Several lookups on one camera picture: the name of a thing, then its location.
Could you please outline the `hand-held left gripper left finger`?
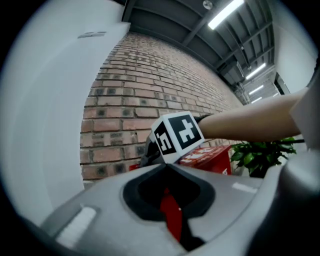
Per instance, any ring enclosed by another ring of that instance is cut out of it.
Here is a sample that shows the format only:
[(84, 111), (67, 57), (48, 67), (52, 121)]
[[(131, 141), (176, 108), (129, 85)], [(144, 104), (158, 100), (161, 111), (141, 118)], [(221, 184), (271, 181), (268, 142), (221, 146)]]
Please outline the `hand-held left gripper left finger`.
[(80, 256), (183, 256), (163, 221), (138, 217), (123, 196), (127, 182), (159, 164), (103, 179), (66, 201), (41, 224), (60, 246)]

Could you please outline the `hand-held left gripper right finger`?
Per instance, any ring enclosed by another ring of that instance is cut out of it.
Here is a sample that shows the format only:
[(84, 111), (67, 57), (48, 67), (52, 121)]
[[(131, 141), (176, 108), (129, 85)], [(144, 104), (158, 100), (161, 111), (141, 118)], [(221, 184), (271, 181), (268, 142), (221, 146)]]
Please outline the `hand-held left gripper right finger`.
[(260, 179), (167, 165), (165, 253), (247, 253), (257, 226), (244, 217), (261, 185)]

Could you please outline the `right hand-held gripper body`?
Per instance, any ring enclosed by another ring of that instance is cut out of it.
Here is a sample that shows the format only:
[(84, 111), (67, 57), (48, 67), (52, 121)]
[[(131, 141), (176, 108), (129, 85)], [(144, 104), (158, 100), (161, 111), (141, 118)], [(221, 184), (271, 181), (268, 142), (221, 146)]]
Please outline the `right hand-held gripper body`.
[(164, 114), (151, 125), (139, 166), (174, 164), (204, 141), (191, 112)]

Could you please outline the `person's right forearm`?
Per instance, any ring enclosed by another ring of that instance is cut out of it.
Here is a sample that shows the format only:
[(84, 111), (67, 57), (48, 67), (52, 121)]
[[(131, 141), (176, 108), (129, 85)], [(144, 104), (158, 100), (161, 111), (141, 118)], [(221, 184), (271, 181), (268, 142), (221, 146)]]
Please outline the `person's right forearm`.
[(290, 111), (309, 89), (247, 104), (228, 111), (196, 117), (205, 139), (272, 142), (299, 135)]

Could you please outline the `green potted plant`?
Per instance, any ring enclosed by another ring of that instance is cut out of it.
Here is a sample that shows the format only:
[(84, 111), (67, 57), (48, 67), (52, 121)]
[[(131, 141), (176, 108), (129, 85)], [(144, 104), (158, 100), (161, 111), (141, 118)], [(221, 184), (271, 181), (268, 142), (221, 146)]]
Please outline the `green potted plant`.
[(248, 169), (251, 178), (264, 178), (267, 170), (273, 166), (280, 166), (280, 159), (287, 160), (296, 154), (295, 144), (304, 143), (304, 139), (293, 137), (274, 140), (271, 142), (242, 142), (232, 146), (234, 150), (231, 162), (237, 162), (237, 167)]

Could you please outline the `grey ceiling air unit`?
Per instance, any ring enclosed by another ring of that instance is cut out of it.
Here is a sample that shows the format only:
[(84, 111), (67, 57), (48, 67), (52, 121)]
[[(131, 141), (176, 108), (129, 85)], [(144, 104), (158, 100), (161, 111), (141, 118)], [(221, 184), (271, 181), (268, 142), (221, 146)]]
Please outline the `grey ceiling air unit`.
[(237, 84), (244, 79), (243, 69), (236, 60), (226, 62), (218, 72), (230, 85)]

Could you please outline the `grey wall sign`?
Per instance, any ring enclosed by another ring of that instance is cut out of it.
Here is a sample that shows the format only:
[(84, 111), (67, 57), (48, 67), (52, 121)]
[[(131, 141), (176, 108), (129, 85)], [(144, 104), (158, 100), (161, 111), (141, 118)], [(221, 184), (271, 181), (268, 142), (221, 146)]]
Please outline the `grey wall sign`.
[(84, 38), (92, 38), (92, 37), (104, 37), (106, 33), (107, 33), (106, 31), (86, 32), (79, 35), (77, 38), (84, 39)]

